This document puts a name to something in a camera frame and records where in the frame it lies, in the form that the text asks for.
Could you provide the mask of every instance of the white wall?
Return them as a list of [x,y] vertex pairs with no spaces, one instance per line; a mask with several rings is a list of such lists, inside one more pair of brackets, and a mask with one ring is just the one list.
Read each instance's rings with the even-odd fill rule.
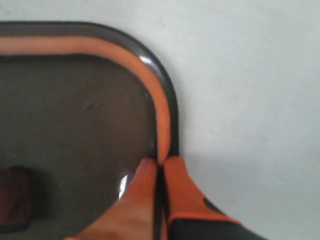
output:
[[182,154],[226,213],[320,236],[320,1],[0,0],[0,20],[72,20],[147,45],[176,88]]

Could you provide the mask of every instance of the white surface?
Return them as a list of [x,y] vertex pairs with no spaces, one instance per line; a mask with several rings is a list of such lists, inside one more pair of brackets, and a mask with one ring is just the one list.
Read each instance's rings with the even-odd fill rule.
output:
[[318,0],[0,0],[0,20],[113,26],[162,61],[182,154],[226,213],[274,240],[320,235]]

